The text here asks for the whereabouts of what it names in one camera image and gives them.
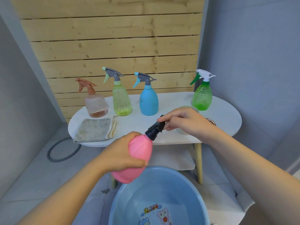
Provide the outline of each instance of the white spray nozzle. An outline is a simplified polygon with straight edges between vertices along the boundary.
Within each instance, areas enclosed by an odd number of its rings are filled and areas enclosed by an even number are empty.
[[[210,78],[216,76],[216,75],[212,75],[210,72],[202,70],[202,69],[197,69],[196,72],[198,72],[200,75],[199,79],[203,78],[203,81],[206,81],[206,82],[209,81]]]

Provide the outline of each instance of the towel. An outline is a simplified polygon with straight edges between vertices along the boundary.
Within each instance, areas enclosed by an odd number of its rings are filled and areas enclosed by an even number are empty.
[[[100,119],[86,118],[74,137],[75,143],[109,140],[114,137],[117,115]]]

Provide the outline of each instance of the blue bottle body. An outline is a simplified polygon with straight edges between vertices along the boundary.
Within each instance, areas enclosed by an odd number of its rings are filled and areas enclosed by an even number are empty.
[[[140,96],[140,109],[143,115],[154,115],[158,112],[158,97],[151,85],[145,85]]]

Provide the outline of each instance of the green spray bottle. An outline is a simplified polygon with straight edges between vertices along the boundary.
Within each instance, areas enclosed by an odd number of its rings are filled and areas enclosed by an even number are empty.
[[[201,78],[203,78],[203,81],[194,93],[192,106],[196,107],[198,110],[207,110],[212,103],[212,89],[209,86],[209,79],[215,75],[212,75],[210,72],[201,69],[196,70],[196,72],[198,74],[190,83],[190,85]]]
[[[105,83],[108,78],[114,78],[114,88],[112,90],[112,99],[113,99],[113,109],[115,113],[119,116],[126,116],[131,113],[132,105],[127,94],[126,88],[121,84],[120,76],[124,76],[117,70],[102,67],[105,71]]]

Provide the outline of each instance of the hose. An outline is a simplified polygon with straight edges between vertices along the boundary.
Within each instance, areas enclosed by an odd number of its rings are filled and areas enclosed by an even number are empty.
[[[50,162],[52,162],[52,163],[58,163],[58,162],[65,161],[65,160],[71,158],[73,155],[75,155],[75,154],[79,151],[79,149],[81,148],[81,144],[78,144],[77,149],[76,149],[75,151],[73,151],[72,154],[66,156],[65,158],[62,158],[62,159],[52,159],[52,158],[51,158],[50,153],[51,153],[52,149],[53,149],[55,146],[57,146],[59,143],[65,141],[65,140],[69,140],[69,139],[72,139],[72,138],[71,138],[71,137],[65,137],[65,138],[59,140],[58,142],[56,142],[54,145],[52,145],[52,146],[49,148],[49,150],[48,150],[48,152],[47,152],[47,159],[48,159]]]

